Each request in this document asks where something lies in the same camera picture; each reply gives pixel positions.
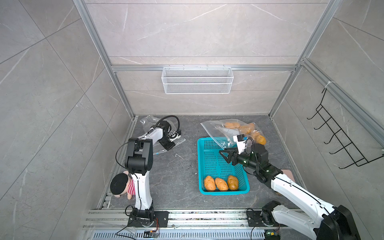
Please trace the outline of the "clear pink-dotted zipper bag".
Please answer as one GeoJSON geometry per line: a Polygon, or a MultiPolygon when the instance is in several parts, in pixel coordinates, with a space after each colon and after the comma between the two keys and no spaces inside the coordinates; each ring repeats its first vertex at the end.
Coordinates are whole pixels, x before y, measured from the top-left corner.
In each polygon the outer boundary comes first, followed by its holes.
{"type": "Polygon", "coordinates": [[[244,134],[246,137],[250,137],[253,139],[255,143],[266,145],[267,139],[263,135],[263,133],[257,129],[254,123],[249,123],[245,125],[241,125],[238,130],[240,133],[244,134]]]}

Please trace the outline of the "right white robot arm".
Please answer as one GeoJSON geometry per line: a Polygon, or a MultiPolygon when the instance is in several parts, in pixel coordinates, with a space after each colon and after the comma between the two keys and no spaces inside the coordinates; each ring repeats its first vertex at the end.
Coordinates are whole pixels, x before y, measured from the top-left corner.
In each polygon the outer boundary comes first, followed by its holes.
{"type": "Polygon", "coordinates": [[[312,240],[361,238],[353,215],[346,207],[335,207],[292,181],[282,170],[270,164],[269,153],[264,145],[252,144],[249,154],[241,152],[239,148],[227,148],[219,153],[229,164],[253,169],[253,175],[261,183],[302,210],[302,213],[298,213],[272,201],[262,208],[265,225],[285,225],[312,240]]]}

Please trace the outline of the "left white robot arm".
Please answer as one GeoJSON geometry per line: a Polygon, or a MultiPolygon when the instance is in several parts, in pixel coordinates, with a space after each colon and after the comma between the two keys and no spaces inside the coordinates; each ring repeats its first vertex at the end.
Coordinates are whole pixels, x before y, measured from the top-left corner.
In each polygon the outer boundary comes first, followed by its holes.
{"type": "Polygon", "coordinates": [[[153,199],[150,193],[150,170],[154,162],[153,145],[160,145],[169,151],[176,146],[175,140],[181,137],[180,120],[169,115],[161,118],[155,125],[138,138],[130,138],[126,151],[125,168],[131,174],[136,193],[133,216],[142,225],[155,220],[153,199]]]}

